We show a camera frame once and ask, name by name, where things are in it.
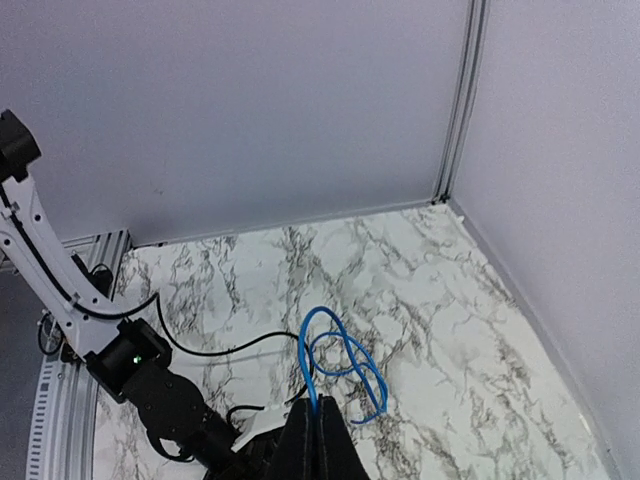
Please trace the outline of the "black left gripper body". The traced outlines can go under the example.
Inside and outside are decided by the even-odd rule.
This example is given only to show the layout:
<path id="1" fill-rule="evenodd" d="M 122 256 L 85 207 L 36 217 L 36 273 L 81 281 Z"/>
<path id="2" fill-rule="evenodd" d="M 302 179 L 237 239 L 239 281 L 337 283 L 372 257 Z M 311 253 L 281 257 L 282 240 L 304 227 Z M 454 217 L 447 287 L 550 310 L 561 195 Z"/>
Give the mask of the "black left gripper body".
<path id="1" fill-rule="evenodd" d="M 123 386 L 126 399 L 138 410 L 150 443 L 161 450 L 172 441 L 176 462 L 194 459 L 206 468 L 207 479 L 264 479 L 275 453 L 272 435 L 232 450 L 239 433 L 204 401 L 189 379 L 154 362 L 145 363 Z"/>

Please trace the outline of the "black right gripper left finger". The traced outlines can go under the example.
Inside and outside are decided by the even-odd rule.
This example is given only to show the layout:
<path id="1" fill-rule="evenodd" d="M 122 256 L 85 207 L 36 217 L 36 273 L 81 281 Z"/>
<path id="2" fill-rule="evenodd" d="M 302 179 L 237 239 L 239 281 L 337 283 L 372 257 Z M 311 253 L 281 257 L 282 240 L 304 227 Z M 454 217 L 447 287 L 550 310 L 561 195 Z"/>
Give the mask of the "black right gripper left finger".
<path id="1" fill-rule="evenodd" d="M 297 400 L 288 415 L 265 479 L 314 478 L 316 417 L 308 399 Z"/>

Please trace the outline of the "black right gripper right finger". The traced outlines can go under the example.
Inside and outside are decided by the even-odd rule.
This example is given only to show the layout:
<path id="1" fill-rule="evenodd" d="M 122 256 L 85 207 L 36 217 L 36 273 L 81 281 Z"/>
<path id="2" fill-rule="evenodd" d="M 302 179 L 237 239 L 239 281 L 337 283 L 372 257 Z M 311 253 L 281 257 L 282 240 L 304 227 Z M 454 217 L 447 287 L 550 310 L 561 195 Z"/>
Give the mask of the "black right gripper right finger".
<path id="1" fill-rule="evenodd" d="M 321 396 L 318 405 L 318 478 L 370 479 L 337 402 L 329 396 Z"/>

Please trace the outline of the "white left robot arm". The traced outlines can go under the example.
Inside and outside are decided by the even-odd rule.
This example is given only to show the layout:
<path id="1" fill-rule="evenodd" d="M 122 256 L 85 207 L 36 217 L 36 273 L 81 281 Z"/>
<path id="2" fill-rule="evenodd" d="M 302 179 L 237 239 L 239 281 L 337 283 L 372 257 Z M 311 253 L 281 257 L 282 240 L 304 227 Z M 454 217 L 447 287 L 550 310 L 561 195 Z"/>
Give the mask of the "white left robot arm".
<path id="1" fill-rule="evenodd" d="M 90 281 L 48 223 L 29 166 L 41 151 L 17 116 L 1 114 L 1 247 L 62 330 L 89 374 L 116 402 L 133 405 L 153 448 L 179 449 L 175 462 L 195 459 L 209 479 L 263 479 L 276 442 L 260 436 L 238 447 L 239 435 L 211 409 L 199 388 L 173 373 L 172 348 L 140 317 L 152 295 L 124 310 Z"/>

